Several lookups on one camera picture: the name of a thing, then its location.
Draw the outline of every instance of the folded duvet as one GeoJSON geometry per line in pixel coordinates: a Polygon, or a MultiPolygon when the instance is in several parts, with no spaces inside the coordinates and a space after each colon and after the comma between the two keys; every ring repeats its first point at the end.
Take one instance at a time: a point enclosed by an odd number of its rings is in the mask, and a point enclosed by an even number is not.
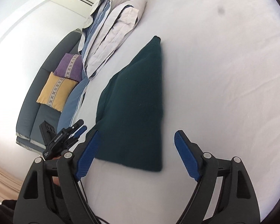
{"type": "Polygon", "coordinates": [[[78,51],[84,71],[94,78],[129,36],[144,12],[146,0],[97,0],[83,25],[78,51]]]}

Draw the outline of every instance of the mattress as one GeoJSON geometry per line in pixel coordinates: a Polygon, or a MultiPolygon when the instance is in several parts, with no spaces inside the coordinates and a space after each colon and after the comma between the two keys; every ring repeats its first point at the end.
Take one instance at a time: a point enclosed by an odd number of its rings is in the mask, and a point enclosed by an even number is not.
{"type": "MultiPolygon", "coordinates": [[[[280,6],[276,0],[149,0],[136,29],[88,84],[76,114],[88,128],[110,78],[154,35],[163,54],[163,169],[95,159],[83,179],[90,208],[111,224],[176,223],[196,186],[173,142],[183,130],[202,151],[242,159],[264,219],[280,198],[280,6]]],[[[219,192],[220,179],[206,218],[219,192]]]]}

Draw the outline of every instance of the metal screw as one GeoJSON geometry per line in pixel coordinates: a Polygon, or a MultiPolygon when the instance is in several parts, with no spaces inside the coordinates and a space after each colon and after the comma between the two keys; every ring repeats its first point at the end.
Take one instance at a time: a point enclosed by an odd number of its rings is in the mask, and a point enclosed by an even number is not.
{"type": "Polygon", "coordinates": [[[240,163],[240,162],[241,162],[241,159],[240,159],[239,157],[236,156],[236,157],[234,157],[234,161],[237,162],[237,163],[240,163]]]}
{"type": "Polygon", "coordinates": [[[35,163],[40,163],[42,161],[42,158],[41,157],[37,157],[35,158],[34,162],[35,163]]]}
{"type": "Polygon", "coordinates": [[[65,158],[71,158],[72,157],[72,153],[71,152],[67,152],[66,154],[64,154],[65,158]]]}
{"type": "Polygon", "coordinates": [[[203,156],[204,156],[205,158],[211,158],[211,157],[212,157],[212,154],[210,154],[209,152],[205,152],[205,153],[203,154],[203,156]]]}

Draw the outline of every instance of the yellow cushion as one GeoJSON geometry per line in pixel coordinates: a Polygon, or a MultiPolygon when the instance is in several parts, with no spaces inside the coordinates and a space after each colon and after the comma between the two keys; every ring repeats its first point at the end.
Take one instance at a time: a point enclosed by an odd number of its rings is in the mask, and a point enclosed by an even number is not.
{"type": "Polygon", "coordinates": [[[36,102],[62,112],[67,97],[77,84],[78,82],[76,81],[57,77],[51,72],[36,102]]]}

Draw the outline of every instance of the dark stain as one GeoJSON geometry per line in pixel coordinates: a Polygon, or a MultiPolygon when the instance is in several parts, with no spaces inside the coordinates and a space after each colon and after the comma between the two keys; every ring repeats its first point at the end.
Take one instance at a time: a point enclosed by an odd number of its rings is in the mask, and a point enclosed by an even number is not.
{"type": "Polygon", "coordinates": [[[219,14],[219,15],[225,15],[225,9],[224,9],[224,7],[221,7],[221,6],[218,7],[218,14],[219,14]]]}

